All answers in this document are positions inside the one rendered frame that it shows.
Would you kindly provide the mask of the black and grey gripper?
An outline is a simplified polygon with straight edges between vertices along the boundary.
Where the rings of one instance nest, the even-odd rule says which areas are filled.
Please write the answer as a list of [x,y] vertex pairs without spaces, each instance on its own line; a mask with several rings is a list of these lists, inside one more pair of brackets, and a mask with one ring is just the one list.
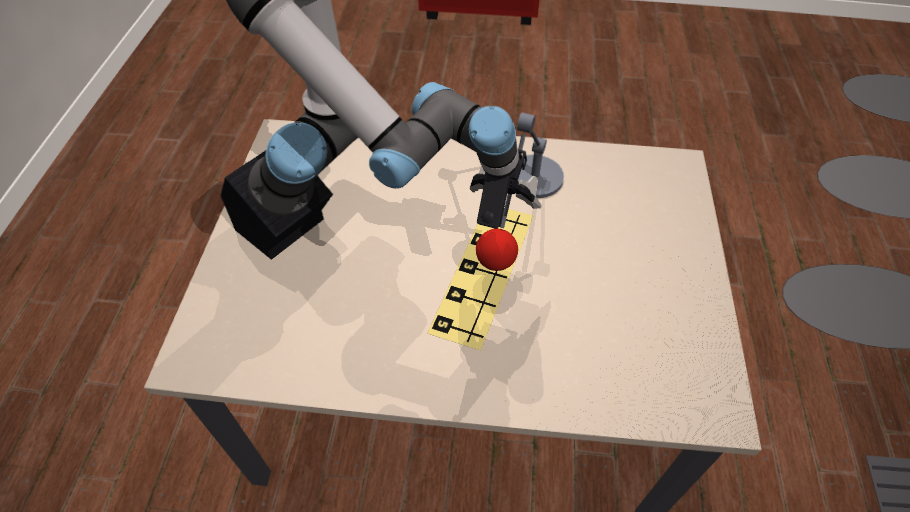
[[[526,182],[525,180],[518,181],[521,169],[524,170],[526,162],[527,162],[526,151],[518,149],[518,152],[519,152],[519,160],[517,163],[518,165],[516,165],[516,167],[511,172],[509,172],[505,175],[502,175],[502,176],[491,175],[491,174],[487,173],[481,166],[480,171],[479,171],[480,174],[475,174],[473,176],[473,179],[472,179],[472,182],[470,185],[470,190],[473,193],[475,193],[475,191],[478,191],[479,189],[483,189],[486,173],[489,176],[494,177],[494,178],[504,178],[511,174],[507,194],[516,193],[517,198],[525,201],[526,204],[530,205],[533,209],[541,209],[541,203],[536,198],[536,191],[537,191],[537,184],[538,184],[537,178],[535,176],[532,176],[528,182]],[[525,161],[524,161],[524,159],[525,159]]]

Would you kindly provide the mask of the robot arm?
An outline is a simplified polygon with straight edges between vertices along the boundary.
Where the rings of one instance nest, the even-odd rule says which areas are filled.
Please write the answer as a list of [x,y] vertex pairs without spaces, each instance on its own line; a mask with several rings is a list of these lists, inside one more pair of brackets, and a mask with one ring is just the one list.
[[[491,175],[516,167],[515,126],[500,107],[479,106],[430,82],[415,96],[405,123],[342,55],[331,0],[226,1],[239,22],[310,86],[305,83],[305,113],[274,133],[250,171],[249,194],[264,212],[285,217],[302,211],[313,196],[313,180],[358,138],[372,152],[374,176],[393,189],[417,176],[450,139],[475,151]],[[487,173],[477,224],[497,229],[511,174]]]

